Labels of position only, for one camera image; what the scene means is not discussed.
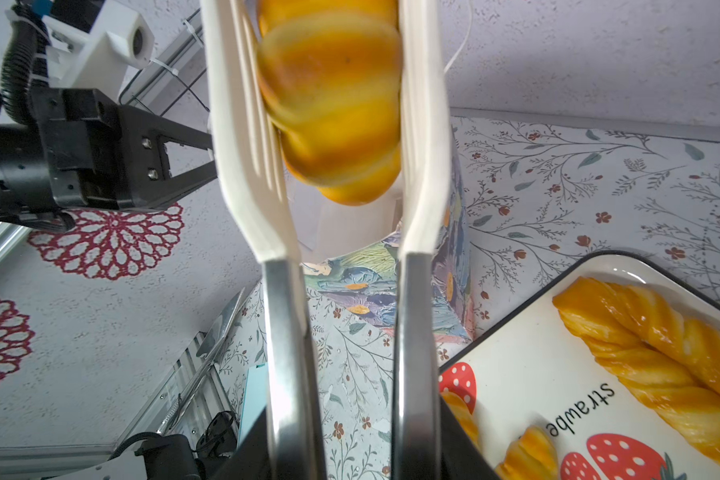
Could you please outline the white spatula right gripper left finger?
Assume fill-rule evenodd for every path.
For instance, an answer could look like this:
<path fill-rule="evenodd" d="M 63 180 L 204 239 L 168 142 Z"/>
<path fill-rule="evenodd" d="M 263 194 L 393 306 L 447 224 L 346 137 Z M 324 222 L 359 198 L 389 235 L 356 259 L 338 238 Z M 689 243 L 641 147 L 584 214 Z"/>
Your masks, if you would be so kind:
<path fill-rule="evenodd" d="M 268 453 L 276 479 L 326 476 L 317 368 L 284 165 L 241 1 L 201 4 L 213 155 L 228 210 L 262 269 Z"/>

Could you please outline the white spatula right gripper right finger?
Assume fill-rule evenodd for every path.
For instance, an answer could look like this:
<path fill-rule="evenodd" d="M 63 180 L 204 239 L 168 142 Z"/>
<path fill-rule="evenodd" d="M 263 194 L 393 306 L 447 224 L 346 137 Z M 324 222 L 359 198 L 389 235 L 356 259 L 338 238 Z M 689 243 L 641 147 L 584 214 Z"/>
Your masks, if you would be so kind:
<path fill-rule="evenodd" d="M 402 1 L 399 27 L 404 212 L 398 249 L 391 461 L 395 479 L 441 476 L 432 261 L 448 205 L 450 147 L 433 1 Z"/>

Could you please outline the long twisted bread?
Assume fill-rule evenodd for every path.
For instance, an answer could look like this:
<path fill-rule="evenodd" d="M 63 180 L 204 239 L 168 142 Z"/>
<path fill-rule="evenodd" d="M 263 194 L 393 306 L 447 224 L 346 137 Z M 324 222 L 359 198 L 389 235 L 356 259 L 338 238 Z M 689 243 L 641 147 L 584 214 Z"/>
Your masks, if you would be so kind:
<path fill-rule="evenodd" d="M 580 277 L 553 304 L 595 361 L 720 466 L 720 330 L 656 291 Z"/>

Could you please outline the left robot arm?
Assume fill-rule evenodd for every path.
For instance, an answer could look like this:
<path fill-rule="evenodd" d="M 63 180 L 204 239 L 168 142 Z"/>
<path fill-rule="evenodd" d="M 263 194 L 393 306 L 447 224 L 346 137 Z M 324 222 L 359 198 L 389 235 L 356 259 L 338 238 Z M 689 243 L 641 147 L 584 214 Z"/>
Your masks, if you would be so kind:
<path fill-rule="evenodd" d="M 167 145 L 209 134 L 122 105 L 126 71 L 150 62 L 144 18 L 116 1 L 16 1 L 0 73 L 0 222 L 62 233 L 80 209 L 159 212 L 211 182 L 213 163 L 171 171 Z"/>

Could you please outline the floral paper bag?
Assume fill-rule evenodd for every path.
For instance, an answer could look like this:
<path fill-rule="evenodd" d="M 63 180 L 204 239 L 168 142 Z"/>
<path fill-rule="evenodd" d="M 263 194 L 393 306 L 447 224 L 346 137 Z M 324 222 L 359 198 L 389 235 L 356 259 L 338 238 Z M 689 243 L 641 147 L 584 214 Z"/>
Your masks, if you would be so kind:
<path fill-rule="evenodd" d="M 446 71 L 443 71 L 446 92 Z M 470 253 L 466 234 L 464 188 L 454 134 L 448 123 L 450 177 L 448 205 L 444 210 L 432 261 L 433 332 L 437 341 L 466 343 L 475 337 L 471 296 Z M 404 180 L 402 174 L 402 208 Z M 402 220 L 385 238 L 354 252 L 305 266 L 307 285 L 367 323 L 392 333 L 397 313 L 398 249 Z"/>

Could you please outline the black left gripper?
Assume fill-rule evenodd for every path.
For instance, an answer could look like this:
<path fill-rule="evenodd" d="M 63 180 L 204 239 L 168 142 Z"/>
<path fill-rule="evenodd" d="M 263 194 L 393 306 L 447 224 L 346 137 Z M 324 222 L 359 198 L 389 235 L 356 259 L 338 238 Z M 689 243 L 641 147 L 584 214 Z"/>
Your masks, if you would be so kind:
<path fill-rule="evenodd" d="M 31 177 L 33 211 L 158 211 L 217 176 L 211 161 L 171 172 L 168 144 L 211 148 L 200 130 L 119 105 L 96 89 L 34 87 L 30 96 L 42 149 Z"/>

